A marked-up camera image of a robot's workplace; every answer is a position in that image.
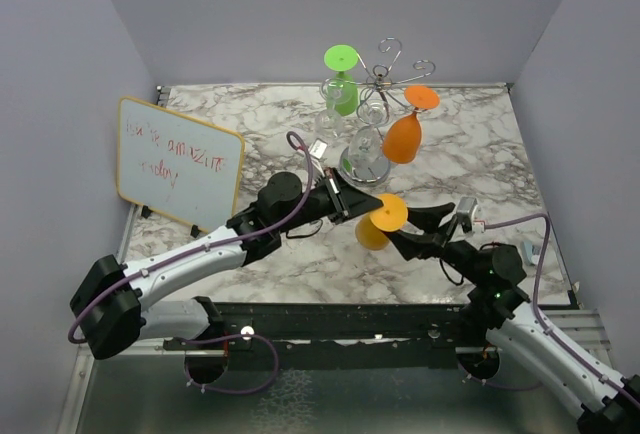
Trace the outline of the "yellow plastic wine glass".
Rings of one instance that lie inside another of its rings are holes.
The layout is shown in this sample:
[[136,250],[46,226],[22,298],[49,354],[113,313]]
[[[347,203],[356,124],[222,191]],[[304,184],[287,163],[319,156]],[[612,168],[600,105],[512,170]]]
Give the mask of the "yellow plastic wine glass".
[[355,237],[365,249],[378,251],[389,244],[388,233],[400,230],[408,221],[405,201],[394,194],[381,194],[381,208],[366,214],[355,227]]

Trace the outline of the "clear wine glass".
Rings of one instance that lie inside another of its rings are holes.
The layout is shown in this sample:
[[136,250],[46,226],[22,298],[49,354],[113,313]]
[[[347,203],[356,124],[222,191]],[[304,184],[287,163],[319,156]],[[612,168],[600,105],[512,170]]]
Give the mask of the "clear wine glass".
[[352,177],[363,183],[380,183],[388,175],[390,166],[382,154],[380,131],[389,121],[389,105],[380,99],[366,101],[356,114],[363,126],[354,134],[348,149]]

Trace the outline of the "orange plastic wine glass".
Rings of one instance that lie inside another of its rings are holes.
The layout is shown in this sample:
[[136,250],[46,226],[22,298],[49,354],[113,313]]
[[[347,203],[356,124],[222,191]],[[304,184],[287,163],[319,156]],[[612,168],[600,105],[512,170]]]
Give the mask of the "orange plastic wine glass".
[[412,111],[391,126],[382,144],[382,153],[395,164],[408,164],[415,159],[422,142],[418,113],[434,109],[440,104],[439,95],[423,85],[407,87],[404,96]]

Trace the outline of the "green plastic wine glass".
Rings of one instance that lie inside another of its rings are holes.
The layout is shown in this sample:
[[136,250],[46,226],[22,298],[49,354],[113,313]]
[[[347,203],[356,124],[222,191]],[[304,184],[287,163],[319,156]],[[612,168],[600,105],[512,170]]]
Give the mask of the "green plastic wine glass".
[[324,54],[324,63],[334,75],[324,87],[327,106],[341,116],[353,114],[359,104],[358,87],[349,71],[359,62],[357,51],[345,44],[330,47]]

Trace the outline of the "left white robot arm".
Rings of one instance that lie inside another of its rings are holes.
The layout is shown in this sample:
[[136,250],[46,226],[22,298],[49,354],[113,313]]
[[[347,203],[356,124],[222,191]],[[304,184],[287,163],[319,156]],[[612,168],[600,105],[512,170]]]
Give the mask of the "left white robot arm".
[[96,260],[71,298],[69,339],[87,344],[97,360],[114,357],[147,336],[151,309],[170,294],[267,257],[298,227],[323,218],[341,224],[382,205],[333,168],[310,185],[279,172],[248,208],[185,246],[129,264],[112,255]]

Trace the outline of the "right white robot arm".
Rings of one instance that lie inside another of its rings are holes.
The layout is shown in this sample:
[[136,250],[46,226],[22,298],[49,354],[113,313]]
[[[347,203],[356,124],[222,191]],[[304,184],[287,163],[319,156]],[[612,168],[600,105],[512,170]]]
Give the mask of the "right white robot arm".
[[526,273],[518,249],[504,243],[476,248],[454,240],[456,229],[490,229],[477,210],[473,198],[415,208],[408,221],[422,232],[397,230],[387,237],[404,259],[437,258],[473,285],[461,312],[461,337],[472,345],[488,341],[513,357],[575,417],[579,432],[638,432],[638,376],[626,377],[596,359],[552,322],[539,307],[539,294],[519,286]]

